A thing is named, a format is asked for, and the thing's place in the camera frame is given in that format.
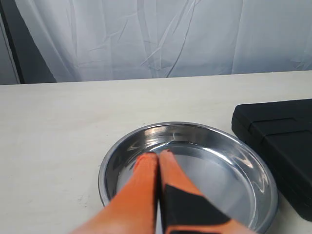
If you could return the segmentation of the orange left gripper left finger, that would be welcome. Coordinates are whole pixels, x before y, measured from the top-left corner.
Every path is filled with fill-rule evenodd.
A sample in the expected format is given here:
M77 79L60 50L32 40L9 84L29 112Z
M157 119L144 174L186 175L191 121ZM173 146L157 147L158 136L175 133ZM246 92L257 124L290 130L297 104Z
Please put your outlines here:
M129 181L74 234L153 234L156 230L158 157L140 155Z

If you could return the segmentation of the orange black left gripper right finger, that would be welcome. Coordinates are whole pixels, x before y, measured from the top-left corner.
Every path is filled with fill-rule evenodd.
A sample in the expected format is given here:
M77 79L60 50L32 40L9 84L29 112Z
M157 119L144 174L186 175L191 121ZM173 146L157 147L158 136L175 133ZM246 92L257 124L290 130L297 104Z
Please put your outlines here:
M159 155L162 229L165 234L252 234L215 207L192 183L174 154Z

